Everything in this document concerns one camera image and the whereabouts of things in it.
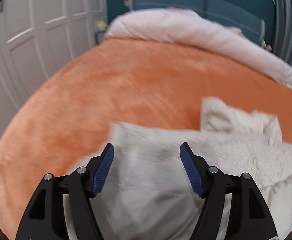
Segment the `teal upholstered headboard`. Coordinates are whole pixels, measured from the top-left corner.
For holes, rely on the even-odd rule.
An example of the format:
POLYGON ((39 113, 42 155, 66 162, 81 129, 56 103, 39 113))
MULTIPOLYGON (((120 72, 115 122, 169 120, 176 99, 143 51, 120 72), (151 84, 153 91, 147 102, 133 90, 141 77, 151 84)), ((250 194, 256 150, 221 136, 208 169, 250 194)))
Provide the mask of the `teal upholstered headboard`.
POLYGON ((130 11, 154 8, 179 8, 196 12, 200 17, 226 27, 237 27, 250 41, 261 44, 265 22, 245 9, 224 0, 126 0, 130 11))

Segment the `white quilted jacket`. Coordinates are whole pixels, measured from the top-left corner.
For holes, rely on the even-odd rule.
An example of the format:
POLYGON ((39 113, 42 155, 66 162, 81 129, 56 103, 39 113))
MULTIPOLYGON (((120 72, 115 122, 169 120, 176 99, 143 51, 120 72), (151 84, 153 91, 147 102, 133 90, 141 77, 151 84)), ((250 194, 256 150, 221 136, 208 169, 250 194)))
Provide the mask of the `white quilted jacket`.
POLYGON ((179 148, 225 174, 249 173, 270 209, 278 236, 292 230, 292 144, 276 115, 247 113, 222 100, 202 100, 199 131, 111 124, 115 158, 100 194, 91 200, 104 239, 189 239, 203 207, 179 148))

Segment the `small yellow bedside item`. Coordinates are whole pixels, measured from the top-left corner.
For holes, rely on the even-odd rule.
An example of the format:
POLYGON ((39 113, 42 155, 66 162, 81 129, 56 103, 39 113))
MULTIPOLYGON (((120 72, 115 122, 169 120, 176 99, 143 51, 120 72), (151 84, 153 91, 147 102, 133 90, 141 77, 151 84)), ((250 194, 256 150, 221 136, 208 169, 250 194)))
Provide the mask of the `small yellow bedside item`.
POLYGON ((104 21, 97 21, 96 22, 96 31, 106 31, 106 29, 108 28, 108 24, 104 21))

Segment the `orange plush bedspread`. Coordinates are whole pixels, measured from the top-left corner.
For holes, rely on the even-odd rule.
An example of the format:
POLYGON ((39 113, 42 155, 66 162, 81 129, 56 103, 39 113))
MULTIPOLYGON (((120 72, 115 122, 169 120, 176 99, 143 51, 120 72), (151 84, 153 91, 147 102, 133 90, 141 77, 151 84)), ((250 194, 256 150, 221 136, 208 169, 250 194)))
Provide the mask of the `orange plush bedspread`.
POLYGON ((14 239, 41 178, 97 152, 113 120, 199 128, 205 96, 276 114, 292 142, 292 90, 227 57, 179 44, 109 39, 41 86, 0 139, 0 228, 14 239))

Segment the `white rolled duvet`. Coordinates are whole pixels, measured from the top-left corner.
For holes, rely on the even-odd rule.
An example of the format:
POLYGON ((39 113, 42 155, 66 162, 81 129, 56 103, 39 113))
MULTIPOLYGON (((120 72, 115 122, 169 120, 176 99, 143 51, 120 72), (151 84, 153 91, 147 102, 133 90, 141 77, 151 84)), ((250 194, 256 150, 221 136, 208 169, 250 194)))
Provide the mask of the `white rolled duvet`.
POLYGON ((104 36, 183 44, 244 64, 292 90, 292 67, 234 28, 206 20, 189 9, 143 9, 116 17, 104 36))

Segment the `white panelled wardrobe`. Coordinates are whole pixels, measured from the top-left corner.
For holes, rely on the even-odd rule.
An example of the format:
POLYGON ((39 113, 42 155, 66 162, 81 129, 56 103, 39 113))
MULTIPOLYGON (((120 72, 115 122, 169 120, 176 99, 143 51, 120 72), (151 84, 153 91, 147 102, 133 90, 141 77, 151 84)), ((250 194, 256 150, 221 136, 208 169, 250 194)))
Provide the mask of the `white panelled wardrobe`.
POLYGON ((43 83, 96 45, 105 20, 106 0, 2 0, 0 139, 43 83))

